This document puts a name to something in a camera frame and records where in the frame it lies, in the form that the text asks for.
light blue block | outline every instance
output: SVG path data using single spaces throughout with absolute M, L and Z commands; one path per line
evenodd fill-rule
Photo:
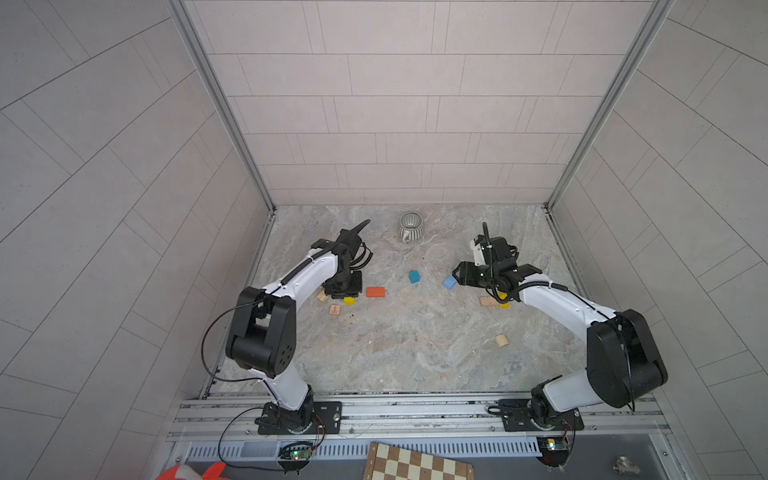
M 445 288 L 447 288 L 448 290 L 450 290 L 451 288 L 453 288 L 453 286 L 454 286 L 456 283 L 457 283 L 457 282 L 456 282 L 456 279 L 455 279 L 455 278 L 453 278 L 453 275 L 451 275 L 451 276 L 449 276 L 448 278 L 446 278 L 446 279 L 445 279 L 445 282 L 443 282 L 443 283 L 442 283 L 442 285 L 443 285 Z

